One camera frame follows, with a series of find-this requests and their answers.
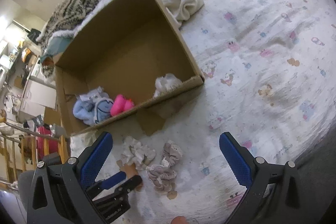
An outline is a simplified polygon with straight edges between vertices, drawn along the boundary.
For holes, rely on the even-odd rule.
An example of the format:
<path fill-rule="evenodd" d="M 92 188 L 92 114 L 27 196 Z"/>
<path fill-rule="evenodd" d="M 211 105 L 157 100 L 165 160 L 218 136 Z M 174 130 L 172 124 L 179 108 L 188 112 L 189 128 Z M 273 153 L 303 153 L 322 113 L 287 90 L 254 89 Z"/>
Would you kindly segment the cream folded towel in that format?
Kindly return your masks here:
<path fill-rule="evenodd" d="M 204 0 L 161 0 L 167 12 L 173 18 L 175 25 L 180 28 L 204 5 Z"/>

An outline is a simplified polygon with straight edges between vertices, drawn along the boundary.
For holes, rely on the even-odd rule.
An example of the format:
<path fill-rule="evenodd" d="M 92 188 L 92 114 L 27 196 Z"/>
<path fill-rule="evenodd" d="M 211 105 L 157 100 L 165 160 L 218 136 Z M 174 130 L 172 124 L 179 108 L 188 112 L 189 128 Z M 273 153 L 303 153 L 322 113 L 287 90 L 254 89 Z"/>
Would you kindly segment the open cardboard box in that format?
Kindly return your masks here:
<path fill-rule="evenodd" d="M 155 80 L 172 73 L 180 87 L 157 98 Z M 205 79 L 161 0 L 112 0 L 80 28 L 55 60 L 62 124 L 69 134 L 100 129 L 140 109 L 201 86 Z M 88 126 L 74 117 L 77 96 L 102 87 L 134 108 Z"/>

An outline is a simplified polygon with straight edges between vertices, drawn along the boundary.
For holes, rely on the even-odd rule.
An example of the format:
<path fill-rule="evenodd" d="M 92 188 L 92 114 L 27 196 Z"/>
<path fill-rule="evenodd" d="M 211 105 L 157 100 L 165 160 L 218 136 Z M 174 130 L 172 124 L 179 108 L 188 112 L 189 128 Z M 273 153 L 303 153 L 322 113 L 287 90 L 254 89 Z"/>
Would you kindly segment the wooden chair frame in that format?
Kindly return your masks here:
<path fill-rule="evenodd" d="M 61 162 L 69 158 L 66 137 L 56 135 L 50 126 L 44 124 L 51 131 L 51 136 L 41 135 L 24 128 L 22 124 L 12 124 L 8 121 L 1 123 L 1 184 L 11 187 L 18 176 L 26 170 L 34 170 L 38 163 L 37 137 L 58 142 L 58 155 Z M 45 156 L 49 154 L 49 144 L 45 141 Z"/>

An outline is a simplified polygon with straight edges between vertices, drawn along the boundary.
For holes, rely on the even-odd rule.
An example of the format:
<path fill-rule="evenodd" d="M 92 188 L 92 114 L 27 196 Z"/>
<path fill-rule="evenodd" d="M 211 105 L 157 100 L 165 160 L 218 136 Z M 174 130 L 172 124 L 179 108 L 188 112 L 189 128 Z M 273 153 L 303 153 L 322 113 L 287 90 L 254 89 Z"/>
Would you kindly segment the white patterned cloth piece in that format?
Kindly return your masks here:
<path fill-rule="evenodd" d="M 109 98 L 109 96 L 106 92 L 104 92 L 104 89 L 99 86 L 90 90 L 88 93 L 80 94 L 77 98 L 82 102 L 95 103 L 100 98 Z"/>

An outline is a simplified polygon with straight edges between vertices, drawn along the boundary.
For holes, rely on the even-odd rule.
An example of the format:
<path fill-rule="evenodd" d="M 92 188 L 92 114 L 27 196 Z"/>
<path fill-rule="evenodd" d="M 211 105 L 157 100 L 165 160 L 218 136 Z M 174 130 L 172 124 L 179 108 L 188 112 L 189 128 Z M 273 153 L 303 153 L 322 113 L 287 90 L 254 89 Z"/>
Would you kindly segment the orange cylinder toy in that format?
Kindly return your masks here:
<path fill-rule="evenodd" d="M 189 224 L 188 220 L 184 216 L 177 216 L 172 221 L 171 224 Z"/>

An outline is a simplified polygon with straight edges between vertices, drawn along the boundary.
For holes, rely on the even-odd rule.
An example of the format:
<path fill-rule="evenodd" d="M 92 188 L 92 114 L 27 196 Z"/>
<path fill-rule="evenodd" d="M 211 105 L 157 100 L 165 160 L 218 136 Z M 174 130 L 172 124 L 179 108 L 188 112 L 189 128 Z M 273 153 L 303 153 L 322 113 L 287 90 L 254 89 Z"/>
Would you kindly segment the red bag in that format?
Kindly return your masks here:
<path fill-rule="evenodd" d="M 45 126 L 40 126 L 37 128 L 37 131 L 41 135 L 51 136 L 51 131 Z M 58 142 L 54 140 L 45 139 L 42 137 L 37 137 L 37 150 L 38 150 L 38 160 L 42 160 L 45 156 L 45 141 L 49 144 L 49 154 L 58 152 Z"/>

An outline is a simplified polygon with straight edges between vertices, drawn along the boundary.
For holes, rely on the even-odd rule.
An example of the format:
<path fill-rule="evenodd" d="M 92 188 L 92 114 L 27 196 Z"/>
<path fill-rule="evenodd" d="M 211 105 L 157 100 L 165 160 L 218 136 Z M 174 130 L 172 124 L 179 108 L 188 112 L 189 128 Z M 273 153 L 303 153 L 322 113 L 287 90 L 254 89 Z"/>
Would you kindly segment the cream ruffled scrunchie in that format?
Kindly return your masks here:
<path fill-rule="evenodd" d="M 136 170 L 145 170 L 155 157 L 155 149 L 142 144 L 131 136 L 127 136 L 124 139 L 123 152 L 121 154 L 123 164 L 127 164 L 128 166 L 134 164 Z"/>

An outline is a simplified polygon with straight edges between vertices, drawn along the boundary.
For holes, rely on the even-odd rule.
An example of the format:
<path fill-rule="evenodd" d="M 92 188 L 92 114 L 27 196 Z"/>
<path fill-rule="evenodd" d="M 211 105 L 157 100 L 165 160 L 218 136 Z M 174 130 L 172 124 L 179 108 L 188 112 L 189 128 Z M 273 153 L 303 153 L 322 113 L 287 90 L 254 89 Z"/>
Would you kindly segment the teal cushion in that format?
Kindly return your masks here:
<path fill-rule="evenodd" d="M 64 36 L 58 36 L 58 37 L 53 37 L 46 49 L 43 51 L 43 54 L 40 58 L 41 62 L 45 62 L 48 59 L 53 59 L 54 56 L 63 53 L 69 44 L 72 42 L 72 39 L 69 37 L 64 37 Z"/>

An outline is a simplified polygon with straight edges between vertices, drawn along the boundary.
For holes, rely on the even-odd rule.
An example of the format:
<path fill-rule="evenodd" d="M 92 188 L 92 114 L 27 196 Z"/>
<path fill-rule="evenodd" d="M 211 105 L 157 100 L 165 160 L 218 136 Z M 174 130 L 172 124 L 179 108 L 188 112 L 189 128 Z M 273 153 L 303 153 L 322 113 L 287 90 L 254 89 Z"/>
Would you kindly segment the white cabinet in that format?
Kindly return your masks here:
<path fill-rule="evenodd" d="M 56 109 L 55 82 L 46 83 L 41 74 L 41 66 L 32 69 L 23 89 L 19 105 L 18 120 L 24 122 L 45 113 L 46 108 Z"/>

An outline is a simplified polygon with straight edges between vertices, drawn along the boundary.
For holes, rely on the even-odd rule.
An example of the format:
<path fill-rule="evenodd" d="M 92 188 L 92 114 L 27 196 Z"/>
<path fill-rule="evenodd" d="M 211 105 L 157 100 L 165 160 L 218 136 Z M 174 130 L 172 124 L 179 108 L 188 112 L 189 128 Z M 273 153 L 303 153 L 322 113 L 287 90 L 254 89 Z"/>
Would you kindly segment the light blue plush toy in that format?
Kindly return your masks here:
<path fill-rule="evenodd" d="M 72 113 L 85 125 L 93 126 L 111 117 L 114 102 L 110 98 L 99 98 L 96 102 L 77 100 Z"/>

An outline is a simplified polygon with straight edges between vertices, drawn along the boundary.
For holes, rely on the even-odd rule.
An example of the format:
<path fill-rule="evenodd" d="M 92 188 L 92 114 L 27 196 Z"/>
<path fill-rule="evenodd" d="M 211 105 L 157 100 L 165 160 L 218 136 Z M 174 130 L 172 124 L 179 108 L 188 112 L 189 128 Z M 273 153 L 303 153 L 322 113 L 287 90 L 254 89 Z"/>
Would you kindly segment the white fluffy scrunchie in box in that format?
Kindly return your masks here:
<path fill-rule="evenodd" d="M 158 77 L 155 80 L 155 92 L 153 94 L 154 98 L 162 96 L 174 89 L 180 87 L 182 81 L 175 77 L 172 73 L 168 73 L 163 77 Z"/>

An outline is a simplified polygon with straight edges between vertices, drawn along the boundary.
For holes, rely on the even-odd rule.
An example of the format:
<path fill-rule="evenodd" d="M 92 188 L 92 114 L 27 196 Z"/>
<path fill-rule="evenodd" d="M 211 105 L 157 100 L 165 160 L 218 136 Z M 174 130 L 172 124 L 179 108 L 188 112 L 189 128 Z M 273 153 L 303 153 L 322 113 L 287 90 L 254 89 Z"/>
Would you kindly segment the striped knitted fleece blanket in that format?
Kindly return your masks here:
<path fill-rule="evenodd" d="M 75 29 L 96 8 L 101 0 L 64 0 L 59 3 L 37 38 L 41 56 L 53 37 L 74 38 Z M 46 81 L 54 79 L 54 59 L 41 62 L 41 73 Z"/>

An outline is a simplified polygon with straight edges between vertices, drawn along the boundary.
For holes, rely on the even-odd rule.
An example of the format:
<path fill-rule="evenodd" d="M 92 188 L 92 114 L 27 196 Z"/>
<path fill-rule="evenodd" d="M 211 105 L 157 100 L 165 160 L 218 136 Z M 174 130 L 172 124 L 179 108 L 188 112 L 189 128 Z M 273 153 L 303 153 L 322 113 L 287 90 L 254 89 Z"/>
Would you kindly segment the patterned white bed quilt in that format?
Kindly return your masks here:
<path fill-rule="evenodd" d="M 219 149 L 228 131 L 254 156 L 284 164 L 318 143 L 335 125 L 334 0 L 204 0 L 181 27 L 205 77 L 190 92 L 155 106 L 163 129 L 146 136 L 134 116 L 106 130 L 113 150 L 99 178 L 118 171 L 123 139 L 132 136 L 157 153 L 173 141 L 183 157 L 170 193 L 143 187 L 118 223 L 223 223 L 242 198 Z"/>

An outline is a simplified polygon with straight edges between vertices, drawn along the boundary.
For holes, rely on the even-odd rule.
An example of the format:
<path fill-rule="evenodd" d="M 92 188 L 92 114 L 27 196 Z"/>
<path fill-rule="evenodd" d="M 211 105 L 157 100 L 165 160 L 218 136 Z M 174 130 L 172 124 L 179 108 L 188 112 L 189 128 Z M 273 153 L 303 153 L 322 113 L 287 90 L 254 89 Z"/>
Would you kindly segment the pink rubber duck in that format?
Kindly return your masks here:
<path fill-rule="evenodd" d="M 135 104 L 131 99 L 127 99 L 122 94 L 118 94 L 110 110 L 112 117 L 134 108 Z"/>

